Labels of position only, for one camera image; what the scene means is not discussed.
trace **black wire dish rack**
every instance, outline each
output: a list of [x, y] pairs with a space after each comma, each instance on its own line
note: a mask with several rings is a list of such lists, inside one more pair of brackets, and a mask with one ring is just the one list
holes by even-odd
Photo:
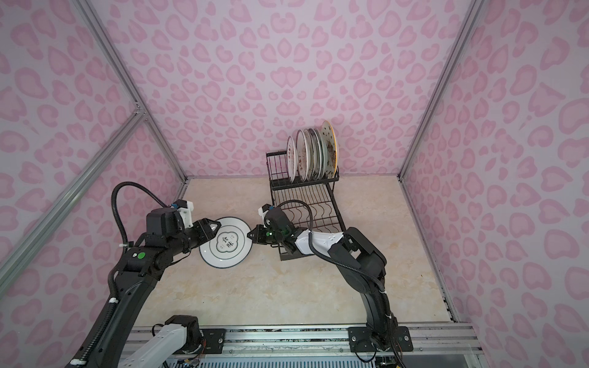
[[[268, 166], [272, 205], [279, 205], [288, 200], [303, 201], [311, 207], [313, 212], [314, 231], [338, 233], [346, 230], [342, 214], [339, 212], [333, 196], [335, 182], [339, 180], [339, 170], [336, 171], [333, 178], [302, 181], [300, 177], [296, 177], [294, 182], [291, 182], [286, 164], [286, 151], [266, 153], [266, 165]], [[287, 203], [282, 207], [282, 210], [295, 226], [308, 226], [309, 213], [303, 205]], [[281, 261], [310, 255], [298, 251], [289, 254], [282, 246], [278, 246], [278, 249]]]

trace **pink patterned wall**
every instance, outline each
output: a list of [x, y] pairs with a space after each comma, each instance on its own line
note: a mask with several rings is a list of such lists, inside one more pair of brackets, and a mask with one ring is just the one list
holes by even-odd
[[67, 0], [0, 4], [0, 264], [130, 115]]
[[407, 181], [492, 367], [589, 365], [589, 2], [491, 1]]
[[[136, 181], [165, 203], [180, 182], [143, 125], [0, 301], [0, 366], [63, 367], [80, 347], [108, 295], [106, 277], [120, 257], [110, 194]], [[158, 205], [132, 187], [118, 195], [130, 240]]]
[[469, 3], [94, 6], [188, 174], [246, 175], [325, 119], [343, 173], [397, 173]]

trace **side wall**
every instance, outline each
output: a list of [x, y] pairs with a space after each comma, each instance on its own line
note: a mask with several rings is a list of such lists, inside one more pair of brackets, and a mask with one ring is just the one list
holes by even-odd
[[[106, 277], [121, 254], [110, 194], [127, 180], [146, 186], [165, 203], [180, 187], [144, 125], [0, 301], [0, 366], [63, 367], [80, 347], [106, 301]], [[119, 192], [130, 240], [145, 231], [145, 215], [156, 207], [136, 188]]]
[[406, 179], [492, 367], [589, 364], [589, 3], [491, 1]]
[[398, 173], [470, 0], [93, 1], [188, 175], [260, 175], [330, 120], [343, 173]]
[[133, 106], [67, 0], [3, 2], [0, 45], [2, 264]]

